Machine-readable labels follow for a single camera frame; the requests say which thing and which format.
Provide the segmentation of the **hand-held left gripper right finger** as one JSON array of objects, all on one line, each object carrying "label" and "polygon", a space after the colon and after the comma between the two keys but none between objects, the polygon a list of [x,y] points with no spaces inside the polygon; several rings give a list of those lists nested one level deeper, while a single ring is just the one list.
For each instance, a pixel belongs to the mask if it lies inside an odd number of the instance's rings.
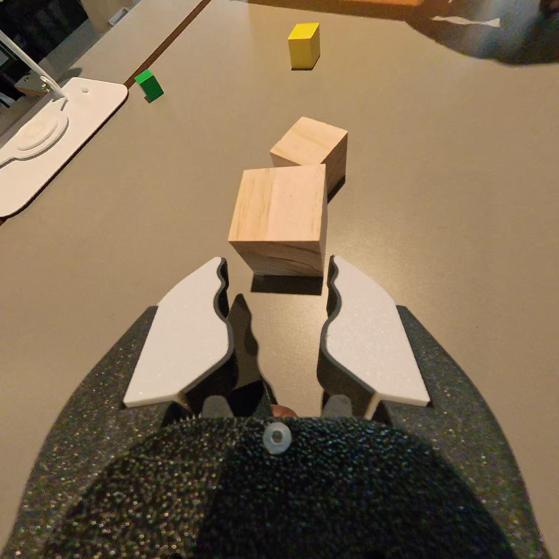
[{"label": "hand-held left gripper right finger", "polygon": [[338,255],[330,257],[327,287],[318,357],[324,391],[346,396],[358,418],[372,419],[381,402],[428,406],[428,390],[391,296]]}]

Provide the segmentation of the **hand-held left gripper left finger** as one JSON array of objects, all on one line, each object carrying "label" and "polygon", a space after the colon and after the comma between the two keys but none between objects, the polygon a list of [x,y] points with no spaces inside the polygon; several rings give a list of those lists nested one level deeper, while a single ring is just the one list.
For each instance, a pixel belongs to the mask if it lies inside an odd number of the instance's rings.
[{"label": "hand-held left gripper left finger", "polygon": [[234,332],[227,317],[227,260],[217,256],[158,303],[123,405],[175,403],[199,417],[203,401],[236,384]]}]

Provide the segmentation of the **large plain wooden cube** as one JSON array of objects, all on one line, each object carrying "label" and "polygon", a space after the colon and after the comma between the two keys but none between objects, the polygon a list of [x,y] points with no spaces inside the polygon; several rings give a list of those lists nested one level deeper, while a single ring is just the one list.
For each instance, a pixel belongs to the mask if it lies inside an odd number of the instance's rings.
[{"label": "large plain wooden cube", "polygon": [[322,277],[326,165],[243,172],[228,241],[256,275]]},{"label": "large plain wooden cube", "polygon": [[348,132],[345,129],[301,117],[271,148],[274,167],[325,164],[327,193],[346,176]]}]

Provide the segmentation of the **green wooden cube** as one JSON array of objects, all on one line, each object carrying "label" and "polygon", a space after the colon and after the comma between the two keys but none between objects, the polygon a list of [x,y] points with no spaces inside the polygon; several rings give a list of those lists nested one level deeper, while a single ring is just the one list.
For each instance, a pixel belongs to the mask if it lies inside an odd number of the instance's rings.
[{"label": "green wooden cube", "polygon": [[164,90],[156,79],[155,75],[146,69],[134,77],[135,82],[141,87],[145,99],[151,103],[164,95]]}]

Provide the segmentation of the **clear acrylic panel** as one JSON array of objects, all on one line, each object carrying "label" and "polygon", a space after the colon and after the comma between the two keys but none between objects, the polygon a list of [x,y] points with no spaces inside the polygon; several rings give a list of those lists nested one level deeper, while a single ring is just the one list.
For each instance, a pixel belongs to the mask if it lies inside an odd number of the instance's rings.
[{"label": "clear acrylic panel", "polygon": [[20,60],[29,66],[35,73],[38,74],[39,79],[43,85],[48,89],[56,99],[66,99],[66,95],[60,88],[59,84],[52,79],[52,77],[41,68],[30,56],[28,56],[11,38],[9,38],[3,31],[1,31],[1,42],[14,53]]}]

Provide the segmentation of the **yellow wooden cube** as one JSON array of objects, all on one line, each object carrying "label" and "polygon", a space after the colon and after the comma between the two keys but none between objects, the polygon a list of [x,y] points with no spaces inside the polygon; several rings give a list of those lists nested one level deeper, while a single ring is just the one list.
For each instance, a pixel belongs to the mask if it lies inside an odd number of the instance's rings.
[{"label": "yellow wooden cube", "polygon": [[290,32],[288,42],[291,69],[313,69],[320,57],[319,23],[296,24]]}]

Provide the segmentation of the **black cabinet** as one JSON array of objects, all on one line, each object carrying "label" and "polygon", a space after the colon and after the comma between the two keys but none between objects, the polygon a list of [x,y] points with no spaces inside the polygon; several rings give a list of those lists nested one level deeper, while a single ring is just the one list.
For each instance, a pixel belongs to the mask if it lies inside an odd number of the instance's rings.
[{"label": "black cabinet", "polygon": [[1,30],[35,62],[87,18],[80,1],[1,1]]}]

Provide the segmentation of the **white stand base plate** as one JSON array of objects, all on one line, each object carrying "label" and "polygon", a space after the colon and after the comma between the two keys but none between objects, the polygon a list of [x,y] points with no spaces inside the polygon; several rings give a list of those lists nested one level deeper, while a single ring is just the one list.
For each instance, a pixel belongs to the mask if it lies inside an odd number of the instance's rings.
[{"label": "white stand base plate", "polygon": [[38,194],[128,97],[125,85],[71,78],[1,136],[1,218]]}]

